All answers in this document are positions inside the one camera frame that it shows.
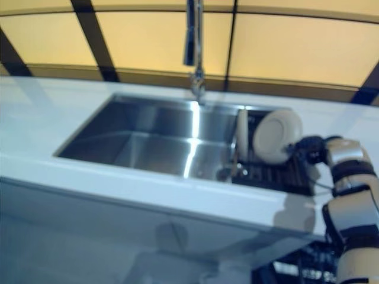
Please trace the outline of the black silver robot right hand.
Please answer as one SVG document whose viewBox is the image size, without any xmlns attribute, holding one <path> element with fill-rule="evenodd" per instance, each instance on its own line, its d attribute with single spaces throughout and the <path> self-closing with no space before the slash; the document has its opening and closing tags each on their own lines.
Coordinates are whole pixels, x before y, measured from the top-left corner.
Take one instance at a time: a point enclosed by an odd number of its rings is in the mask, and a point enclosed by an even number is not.
<svg viewBox="0 0 379 284">
<path fill-rule="evenodd" d="M 303 137 L 301 140 L 291 143 L 285 147 L 288 154 L 294 154 L 300 151 L 305 153 L 320 153 L 325 149 L 325 140 L 321 136 L 312 135 Z"/>
</svg>

